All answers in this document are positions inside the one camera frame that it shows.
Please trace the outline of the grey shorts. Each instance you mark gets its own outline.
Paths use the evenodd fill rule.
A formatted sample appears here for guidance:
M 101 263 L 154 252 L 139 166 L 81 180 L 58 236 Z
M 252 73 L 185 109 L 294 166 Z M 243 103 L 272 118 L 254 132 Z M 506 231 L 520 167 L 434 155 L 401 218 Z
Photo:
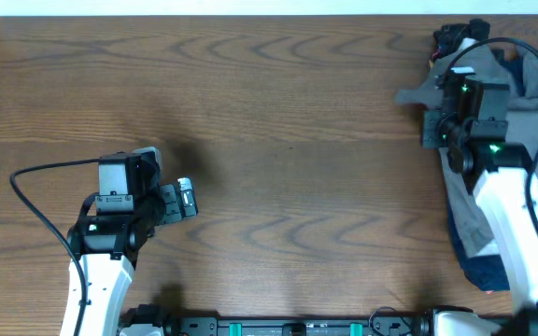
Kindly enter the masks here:
M 490 43 L 480 47 L 494 49 L 498 45 L 498 43 Z M 538 149 L 538 59 L 533 53 L 523 47 L 521 41 L 517 41 L 514 47 L 516 48 L 517 56 L 523 58 L 523 85 L 525 93 L 521 97 L 513 98 L 510 94 L 509 86 L 508 102 L 503 104 L 505 108 L 505 120 L 507 121 L 507 131 L 504 136 L 494 138 L 493 142 L 498 146 L 522 144 L 528 150 L 529 155 L 534 156 Z M 423 83 L 415 89 L 398 91 L 395 96 L 395 103 L 398 105 L 424 105 L 429 109 L 434 109 L 443 96 L 435 88 L 435 78 L 442 77 L 451 63 L 456 67 L 461 67 L 458 65 L 458 61 L 472 51 L 466 51 L 466 48 L 466 46 L 462 46 L 456 52 L 435 61 Z M 509 85 L 509 79 L 507 77 L 495 77 L 494 75 L 485 74 L 483 71 L 477 71 L 475 69 L 474 71 L 478 76 L 499 79 Z M 538 179 L 538 164 L 535 175 Z M 483 245 L 474 253 L 477 256 L 484 256 L 494 251 L 499 253 L 492 233 L 491 243 Z

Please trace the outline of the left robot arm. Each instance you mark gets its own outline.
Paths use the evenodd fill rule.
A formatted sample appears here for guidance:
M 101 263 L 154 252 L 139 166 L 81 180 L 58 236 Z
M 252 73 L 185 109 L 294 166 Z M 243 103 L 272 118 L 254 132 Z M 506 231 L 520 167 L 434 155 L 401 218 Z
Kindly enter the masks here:
M 116 335 L 139 250 L 158 226 L 198 215 L 192 182 L 163 185 L 156 147 L 99 159 L 99 190 L 87 197 L 67 241 L 69 266 L 63 335 Z

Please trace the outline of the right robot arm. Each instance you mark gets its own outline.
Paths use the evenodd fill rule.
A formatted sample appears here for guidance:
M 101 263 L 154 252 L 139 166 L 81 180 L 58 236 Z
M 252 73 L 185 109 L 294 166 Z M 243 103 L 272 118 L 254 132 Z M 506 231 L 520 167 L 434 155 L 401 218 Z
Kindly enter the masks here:
M 538 335 L 538 181 L 524 145 L 509 143 L 508 84 L 451 73 L 439 108 L 424 116 L 422 145 L 444 148 L 452 172 L 484 214 L 498 246 L 514 314 L 495 322 L 460 308 L 435 309 L 422 335 Z

